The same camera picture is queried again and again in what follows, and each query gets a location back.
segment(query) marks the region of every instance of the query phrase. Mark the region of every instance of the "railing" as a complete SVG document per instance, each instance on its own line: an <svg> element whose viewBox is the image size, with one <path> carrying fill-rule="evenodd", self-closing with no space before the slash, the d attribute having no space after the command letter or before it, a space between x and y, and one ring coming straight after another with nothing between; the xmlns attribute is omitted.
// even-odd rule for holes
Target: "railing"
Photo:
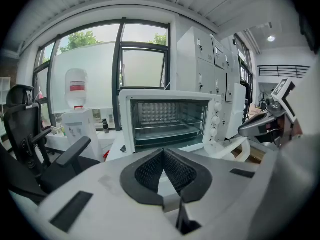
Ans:
<svg viewBox="0 0 320 240"><path fill-rule="evenodd" d="M309 66L299 65L259 65L259 76L303 78Z"/></svg>

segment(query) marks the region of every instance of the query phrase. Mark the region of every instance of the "chair armrest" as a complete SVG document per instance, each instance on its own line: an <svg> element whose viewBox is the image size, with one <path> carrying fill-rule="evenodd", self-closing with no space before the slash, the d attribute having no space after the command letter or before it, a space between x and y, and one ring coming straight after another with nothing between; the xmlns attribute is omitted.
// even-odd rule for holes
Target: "chair armrest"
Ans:
<svg viewBox="0 0 320 240"><path fill-rule="evenodd" d="M83 136L71 147L68 148L60 157L55 161L62 168L67 167L76 161L78 156L89 146L91 139L87 136Z"/></svg>
<svg viewBox="0 0 320 240"><path fill-rule="evenodd" d="M47 136L49 133L51 133L52 130L51 129L46 129L44 131L42 131L40 134L38 134L35 137L30 137L30 142L32 144L37 143L39 140L41 140L42 138L44 138L45 136Z"/></svg>

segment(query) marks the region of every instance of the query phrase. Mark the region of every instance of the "oven knob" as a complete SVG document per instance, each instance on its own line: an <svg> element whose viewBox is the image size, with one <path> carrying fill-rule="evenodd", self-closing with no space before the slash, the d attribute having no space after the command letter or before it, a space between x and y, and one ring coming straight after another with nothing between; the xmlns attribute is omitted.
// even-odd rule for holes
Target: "oven knob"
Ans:
<svg viewBox="0 0 320 240"><path fill-rule="evenodd" d="M216 137L217 133L218 133L218 131L217 131L216 128L212 128L212 129L210 130L210 134L211 134L212 137Z"/></svg>
<svg viewBox="0 0 320 240"><path fill-rule="evenodd" d="M220 102L216 102L216 103L214 104L214 110L215 110L216 112L219 112L219 111L221 111L221 109L222 109L222 104L221 104Z"/></svg>
<svg viewBox="0 0 320 240"><path fill-rule="evenodd" d="M211 119L211 123L212 123L212 125L214 125L214 126L218 126L219 124L220 124L220 118L219 118L219 116L214 116L214 117L212 117L212 119Z"/></svg>

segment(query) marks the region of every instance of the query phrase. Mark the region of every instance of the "ceiling light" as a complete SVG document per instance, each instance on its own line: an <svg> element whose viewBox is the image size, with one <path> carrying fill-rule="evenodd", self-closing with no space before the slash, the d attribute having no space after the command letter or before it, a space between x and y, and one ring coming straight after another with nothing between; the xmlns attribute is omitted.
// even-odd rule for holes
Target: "ceiling light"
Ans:
<svg viewBox="0 0 320 240"><path fill-rule="evenodd" d="M270 35L270 36L268 37L268 41L269 41L269 42L273 42L274 40L276 40L276 38L275 38L274 36Z"/></svg>

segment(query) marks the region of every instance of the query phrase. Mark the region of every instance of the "toaster oven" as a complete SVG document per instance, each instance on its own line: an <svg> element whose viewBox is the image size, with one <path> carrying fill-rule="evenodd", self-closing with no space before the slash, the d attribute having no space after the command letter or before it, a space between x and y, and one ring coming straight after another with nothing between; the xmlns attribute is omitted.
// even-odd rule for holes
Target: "toaster oven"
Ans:
<svg viewBox="0 0 320 240"><path fill-rule="evenodd" d="M218 133L220 95L126 89L120 92L119 101L129 154L158 147L193 151L214 140Z"/></svg>

